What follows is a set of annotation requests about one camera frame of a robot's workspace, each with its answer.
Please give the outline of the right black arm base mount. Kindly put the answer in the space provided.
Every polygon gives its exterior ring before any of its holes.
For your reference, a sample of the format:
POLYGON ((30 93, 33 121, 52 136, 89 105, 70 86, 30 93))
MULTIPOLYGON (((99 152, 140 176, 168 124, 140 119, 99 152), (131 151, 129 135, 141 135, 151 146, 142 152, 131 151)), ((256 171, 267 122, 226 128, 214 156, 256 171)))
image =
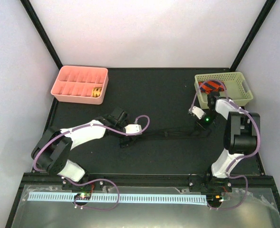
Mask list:
POLYGON ((189 188, 194 192, 201 193, 222 193, 222 192, 232 192, 232 187, 229 186, 228 179, 221 178, 206 178, 202 176, 190 176, 188 179, 189 188))

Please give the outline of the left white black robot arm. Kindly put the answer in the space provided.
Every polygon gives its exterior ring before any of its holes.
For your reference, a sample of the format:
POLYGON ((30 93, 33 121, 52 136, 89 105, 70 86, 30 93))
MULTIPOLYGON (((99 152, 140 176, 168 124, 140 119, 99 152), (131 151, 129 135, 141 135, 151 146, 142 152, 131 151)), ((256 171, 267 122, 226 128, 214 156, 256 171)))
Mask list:
POLYGON ((101 139, 107 135, 116 137, 137 136, 143 132, 141 125, 128 120, 128 114, 120 108, 111 114, 99 116, 88 123, 59 129, 48 128, 33 149, 33 169, 58 175, 73 181, 80 190, 89 186, 90 178, 79 164, 68 159, 70 151, 89 141, 101 139))

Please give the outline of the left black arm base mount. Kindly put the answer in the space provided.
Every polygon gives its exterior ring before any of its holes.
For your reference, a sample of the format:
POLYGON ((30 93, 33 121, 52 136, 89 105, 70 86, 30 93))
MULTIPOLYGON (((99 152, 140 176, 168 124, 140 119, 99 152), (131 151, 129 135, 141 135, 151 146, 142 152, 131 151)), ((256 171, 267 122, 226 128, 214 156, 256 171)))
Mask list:
POLYGON ((95 174, 85 174, 80 181, 76 182, 76 185, 71 183, 72 180, 67 179, 66 177, 62 178, 62 189, 63 190, 71 190, 71 191, 82 191, 85 192, 94 190, 101 190, 105 184, 104 180, 100 180, 103 178, 101 175, 95 174))

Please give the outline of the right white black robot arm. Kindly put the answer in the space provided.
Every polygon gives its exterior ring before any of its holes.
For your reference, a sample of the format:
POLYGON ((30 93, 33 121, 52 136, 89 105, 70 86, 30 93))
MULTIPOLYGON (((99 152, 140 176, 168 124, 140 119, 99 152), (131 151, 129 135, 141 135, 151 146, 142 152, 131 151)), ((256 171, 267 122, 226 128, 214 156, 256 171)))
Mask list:
POLYGON ((208 94, 208 111, 191 105, 188 113, 197 117, 201 127, 209 126, 217 115, 226 120, 224 149, 203 177, 203 186, 208 191, 220 191, 228 184, 230 173, 237 164, 258 153, 261 145, 260 115, 244 110, 218 92, 208 94))

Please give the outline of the black necktie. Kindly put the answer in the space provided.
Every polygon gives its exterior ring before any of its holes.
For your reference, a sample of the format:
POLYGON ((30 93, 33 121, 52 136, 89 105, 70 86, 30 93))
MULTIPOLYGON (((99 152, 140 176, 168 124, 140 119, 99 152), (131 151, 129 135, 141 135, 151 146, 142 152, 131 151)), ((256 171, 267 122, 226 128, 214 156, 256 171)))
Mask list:
POLYGON ((133 142, 154 141, 154 140, 180 140, 192 138, 206 138, 211 134, 210 129, 201 127, 194 128, 165 128, 160 130, 145 131, 141 135, 133 136, 133 142))

